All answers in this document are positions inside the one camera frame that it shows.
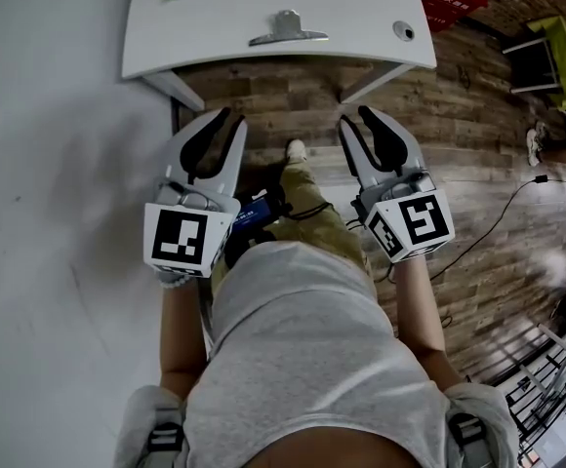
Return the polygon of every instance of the white shoe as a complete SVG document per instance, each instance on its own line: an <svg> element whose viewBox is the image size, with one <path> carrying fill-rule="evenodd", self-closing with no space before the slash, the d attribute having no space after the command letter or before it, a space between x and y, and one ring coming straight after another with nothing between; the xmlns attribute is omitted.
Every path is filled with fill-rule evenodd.
<svg viewBox="0 0 566 468"><path fill-rule="evenodd" d="M302 140L295 138L290 140L285 149L288 164L306 161L306 149Z"/></svg>
<svg viewBox="0 0 566 468"><path fill-rule="evenodd" d="M535 129L530 129L526 132L526 146L528 147L528 164L531 167L539 165L539 157L537 153L541 150L539 144L539 134Z"/></svg>
<svg viewBox="0 0 566 468"><path fill-rule="evenodd" d="M543 121L535 123L535 130L537 131L537 142L541 147L542 140L547 137L547 125Z"/></svg>

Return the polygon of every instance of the red box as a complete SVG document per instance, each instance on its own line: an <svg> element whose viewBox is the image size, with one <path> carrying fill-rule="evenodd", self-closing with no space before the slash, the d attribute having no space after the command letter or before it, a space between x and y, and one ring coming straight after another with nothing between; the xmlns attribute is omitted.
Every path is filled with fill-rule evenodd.
<svg viewBox="0 0 566 468"><path fill-rule="evenodd" d="M430 31L441 31L479 7L487 0L422 0Z"/></svg>

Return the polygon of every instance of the gray t-shirt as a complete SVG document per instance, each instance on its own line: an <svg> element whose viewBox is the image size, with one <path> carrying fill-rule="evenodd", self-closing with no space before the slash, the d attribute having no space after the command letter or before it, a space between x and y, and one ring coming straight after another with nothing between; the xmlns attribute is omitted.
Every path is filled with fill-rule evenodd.
<svg viewBox="0 0 566 468"><path fill-rule="evenodd" d="M374 284L353 263L302 243L259 245L224 279L213 312L211 362L180 407L188 468L239 468L315 426L388 438L424 468L460 466L449 410L482 419L499 465L516 465L517 433L503 395L471 383L440 392L393 335ZM135 466L142 451L155 421L142 411L169 401L157 387L135 395L116 468Z"/></svg>

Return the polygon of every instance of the black power cable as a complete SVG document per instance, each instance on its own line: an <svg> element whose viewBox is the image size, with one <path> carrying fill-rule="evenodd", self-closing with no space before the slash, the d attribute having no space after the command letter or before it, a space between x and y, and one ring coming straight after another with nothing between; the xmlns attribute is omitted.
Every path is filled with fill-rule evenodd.
<svg viewBox="0 0 566 468"><path fill-rule="evenodd" d="M508 207L510 206L510 204L512 203L513 199L515 198L515 196L517 196L517 194L519 193L519 191L521 191L524 187L526 187L529 183L545 183L545 182L561 182L561 183L566 183L566 180L556 180L556 179L551 179L551 178L547 178L547 175L537 175L535 178L533 178L532 180L528 180L527 182L521 184L511 195L510 198L508 198L508 201L505 204L505 207L502 210L502 213L500 214L500 217L496 220L496 222L491 226L491 228L485 232L480 238L478 238L476 241L474 241L464 252L462 252L459 256L457 256L453 261L451 261L448 265L446 265L443 269L441 269L439 272L437 272L436 274L434 274L430 280L434 280L437 279L441 274L443 274L446 270L448 270L450 267L452 267L455 263L457 263L459 260L461 260L461 258L463 258L466 254L468 254L469 252L471 252L471 250L474 249L474 247L480 243L483 239L485 239L487 236L489 236L489 234L491 234L494 229L498 226L498 224L502 221L502 219L505 217L505 213L506 210L508 210ZM354 227L351 227L348 230L352 230L352 229L356 229L357 227L360 227L362 224L359 225L355 225ZM389 278L389 275L391 274L391 270L393 269L393 263L391 265L389 265L389 268L387 269L387 273L382 276L380 279L377 279L375 281L375 283L381 283L382 281L389 281L392 284L395 284L393 281L391 281L391 279Z"/></svg>
<svg viewBox="0 0 566 468"><path fill-rule="evenodd" d="M452 267L455 263L457 263L466 254L468 254L478 243L480 243L483 239L485 239L487 236L489 236L489 234L491 234L493 232L493 230L496 228L496 226L504 218L506 210L508 209L508 206L510 205L512 200L515 198L515 196L517 196L517 193L520 190L522 190L524 187L526 187L526 185L528 185L529 183L533 183L533 182L535 182L535 183L545 183L545 182L563 182L563 183L566 183L566 180L554 180L554 179L547 178L547 175L537 175L532 180L529 180L526 183L523 183L522 185L520 185L517 188L517 190L510 195L510 198L508 198L508 202L506 203L505 208L502 210L502 213L500 214L500 218L498 218L496 220L496 223L494 223L491 226L491 228L487 232L485 232L485 234L483 234L479 239L477 239L474 243L472 243L469 246L469 248L467 248L463 253L461 253L459 256L457 256L457 258L455 258L455 260L450 262L447 266L445 266L443 269L441 269L439 272L437 272L435 275L433 275L430 278L430 281L437 279L441 274L443 274L446 270L448 270L450 267Z"/></svg>
<svg viewBox="0 0 566 468"><path fill-rule="evenodd" d="M308 218L312 218L313 216L318 215L323 210L326 210L327 208L332 206L333 205L327 201L326 203L322 203L321 205L310 208L309 210L305 210L304 212L298 212L297 214L287 214L285 216L290 218L291 220L296 221L307 220Z"/></svg>
<svg viewBox="0 0 566 468"><path fill-rule="evenodd" d="M445 330L446 328L448 328L448 326L450 326L452 324L452 316L450 314L448 314L445 317L441 318L441 327Z"/></svg>

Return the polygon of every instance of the table leg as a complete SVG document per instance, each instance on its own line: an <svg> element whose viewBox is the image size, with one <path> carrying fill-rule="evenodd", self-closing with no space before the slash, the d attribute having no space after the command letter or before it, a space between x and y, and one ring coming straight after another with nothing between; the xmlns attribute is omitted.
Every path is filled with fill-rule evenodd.
<svg viewBox="0 0 566 468"><path fill-rule="evenodd" d="M508 47L508 49L504 49L502 51L503 54L508 54L509 52L518 51L519 49L524 49L526 47L531 47L532 45L537 45L538 43L543 43L547 41L547 38L537 38L536 40L530 40L529 42L520 43L519 45L515 45L514 47Z"/></svg>
<svg viewBox="0 0 566 468"><path fill-rule="evenodd" d="M193 111L205 109L205 101L173 71L145 74L142 78L155 89L175 98Z"/></svg>
<svg viewBox="0 0 566 468"><path fill-rule="evenodd" d="M413 64L403 64L401 62L391 62L386 60L384 63L374 66L374 69L354 82L350 87L340 94L340 102L347 104L372 92L383 83L387 83L396 76L411 69Z"/></svg>
<svg viewBox="0 0 566 468"><path fill-rule="evenodd" d="M546 89L559 89L562 87L560 83L545 83L543 85L533 85L531 87L518 87L515 89L510 89L512 94L520 94L522 92L532 92L534 90L546 90Z"/></svg>

